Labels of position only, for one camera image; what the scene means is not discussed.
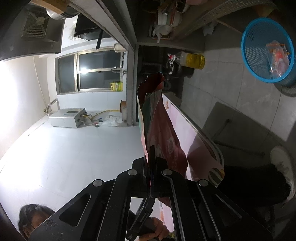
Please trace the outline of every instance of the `vent grille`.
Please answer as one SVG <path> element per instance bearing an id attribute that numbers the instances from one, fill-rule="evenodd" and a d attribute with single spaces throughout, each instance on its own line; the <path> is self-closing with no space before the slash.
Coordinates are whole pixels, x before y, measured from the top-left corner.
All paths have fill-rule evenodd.
<path id="1" fill-rule="evenodd" d="M 21 37 L 44 38 L 49 16 L 42 12 L 29 12 Z"/>

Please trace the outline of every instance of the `oil bottle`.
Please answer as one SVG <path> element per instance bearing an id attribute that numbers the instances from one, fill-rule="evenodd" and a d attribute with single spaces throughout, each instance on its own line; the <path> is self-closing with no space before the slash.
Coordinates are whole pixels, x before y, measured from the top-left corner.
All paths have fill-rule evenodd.
<path id="1" fill-rule="evenodd" d="M 176 62 L 177 64 L 194 69 L 203 69 L 205 66 L 205 57 L 200 54 L 192 54 L 186 52 L 179 52 L 176 55 L 169 54 L 170 64 Z"/>

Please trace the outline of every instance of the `black hair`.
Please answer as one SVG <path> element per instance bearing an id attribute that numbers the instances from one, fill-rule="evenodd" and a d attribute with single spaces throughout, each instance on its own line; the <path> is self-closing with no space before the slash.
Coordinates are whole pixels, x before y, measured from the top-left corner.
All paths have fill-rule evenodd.
<path id="1" fill-rule="evenodd" d="M 20 220 L 18 222 L 18 227 L 21 235 L 26 240 L 29 240 L 29 238 L 26 236 L 24 228 L 30 226 L 32 227 L 32 218 L 36 212 L 45 213 L 49 216 L 55 213 L 52 209 L 39 204 L 28 204 L 23 206 L 20 209 Z"/>

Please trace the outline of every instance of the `blue trash basket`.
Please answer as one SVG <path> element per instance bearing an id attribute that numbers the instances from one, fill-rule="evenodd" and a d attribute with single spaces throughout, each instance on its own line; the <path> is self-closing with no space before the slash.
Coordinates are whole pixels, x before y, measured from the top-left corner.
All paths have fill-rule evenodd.
<path id="1" fill-rule="evenodd" d="M 285 44 L 291 53 L 292 60 L 286 73 L 277 79 L 270 76 L 270 65 L 265 46 L 272 41 Z M 242 36 L 242 57 L 248 70 L 257 79 L 266 83 L 279 83 L 290 86 L 296 80 L 295 52 L 293 43 L 286 30 L 276 21 L 269 18 L 253 20 L 245 29 Z"/>

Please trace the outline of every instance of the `silver screw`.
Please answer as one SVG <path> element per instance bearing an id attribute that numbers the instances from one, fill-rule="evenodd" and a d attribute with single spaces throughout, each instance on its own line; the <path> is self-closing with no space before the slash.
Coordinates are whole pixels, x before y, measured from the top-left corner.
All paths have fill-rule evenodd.
<path id="1" fill-rule="evenodd" d="M 135 169 L 130 169 L 130 170 L 128 171 L 128 174 L 131 175 L 131 176 L 134 176 L 134 175 L 137 175 L 137 174 L 138 174 L 138 171 L 135 170 Z"/>
<path id="2" fill-rule="evenodd" d="M 198 184 L 199 184 L 200 186 L 202 186 L 202 187 L 206 187 L 209 183 L 208 183 L 207 180 L 205 180 L 205 179 L 201 179 L 201 180 L 198 182 Z"/>
<path id="3" fill-rule="evenodd" d="M 93 185 L 94 185 L 95 187 L 99 187 L 99 186 L 101 186 L 102 184 L 103 184 L 103 181 L 102 181 L 101 179 L 94 180 L 94 182 L 93 182 Z"/>
<path id="4" fill-rule="evenodd" d="M 164 175 L 166 175 L 166 176 L 169 176 L 169 175 L 171 175 L 173 172 L 172 172 L 172 170 L 170 170 L 170 169 L 165 169 L 165 170 L 163 170 L 163 174 Z"/>

